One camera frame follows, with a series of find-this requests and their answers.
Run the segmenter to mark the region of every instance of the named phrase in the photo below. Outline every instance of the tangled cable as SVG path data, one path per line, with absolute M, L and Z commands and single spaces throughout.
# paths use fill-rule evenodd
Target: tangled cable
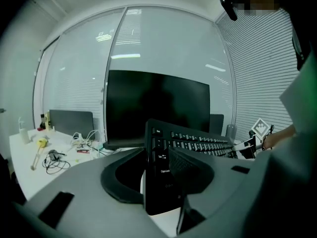
M 61 171 L 62 169 L 69 169 L 70 163 L 67 161 L 63 161 L 60 158 L 56 160 L 52 160 L 49 154 L 46 155 L 45 159 L 42 162 L 43 168 L 46 168 L 46 173 L 49 175 L 53 175 Z

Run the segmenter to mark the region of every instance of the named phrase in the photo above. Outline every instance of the spray bottle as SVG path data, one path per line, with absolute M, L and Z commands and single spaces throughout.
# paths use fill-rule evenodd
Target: spray bottle
M 19 118 L 19 132 L 21 135 L 21 139 L 24 144 L 27 144 L 27 143 L 30 143 L 30 138 L 26 128 L 22 128 L 23 124 L 24 124 L 24 121 L 21 121 L 21 118 Z

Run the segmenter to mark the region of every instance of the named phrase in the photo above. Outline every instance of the keyboard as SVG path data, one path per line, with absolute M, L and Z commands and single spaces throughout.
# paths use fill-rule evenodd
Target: keyboard
M 229 138 L 209 134 L 155 119 L 146 123 L 145 148 L 148 153 L 145 209 L 160 214 L 182 205 L 182 191 L 169 171 L 168 149 L 182 148 L 213 157 L 236 158 Z

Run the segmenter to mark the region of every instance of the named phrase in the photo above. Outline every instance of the white desk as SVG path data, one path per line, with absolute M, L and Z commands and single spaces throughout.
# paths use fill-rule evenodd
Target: white desk
M 42 167 L 42 162 L 50 150 L 54 149 L 60 153 L 67 154 L 67 156 L 63 156 L 62 159 L 68 161 L 72 167 L 79 163 L 89 161 L 91 158 L 98 158 L 98 151 L 95 150 L 93 150 L 92 156 L 90 154 L 77 153 L 76 149 L 71 148 L 70 146 L 72 137 L 69 135 L 54 132 L 52 130 L 37 131 L 36 129 L 30 130 L 28 133 L 29 137 L 32 139 L 32 142 L 28 144 L 23 144 L 20 134 L 10 136 L 13 167 L 23 194 L 27 200 L 30 200 L 38 191 L 65 172 L 65 170 L 61 170 L 54 175 L 46 173 L 46 169 Z M 49 138 L 49 143 L 47 147 L 44 148 L 36 169 L 33 171 L 31 170 L 31 165 L 38 151 L 36 141 L 44 136 Z M 150 218 L 166 235 L 175 237 L 179 214 L 180 208 L 177 208 L 166 213 L 150 216 Z

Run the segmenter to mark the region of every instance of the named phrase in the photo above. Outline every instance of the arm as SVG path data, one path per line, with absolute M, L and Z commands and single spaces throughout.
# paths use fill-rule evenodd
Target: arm
M 295 134 L 295 127 L 293 125 L 287 127 L 286 129 L 283 129 L 279 132 L 270 134 L 266 137 L 263 147 L 265 149 L 271 148 L 275 146 L 279 141 L 291 137 Z

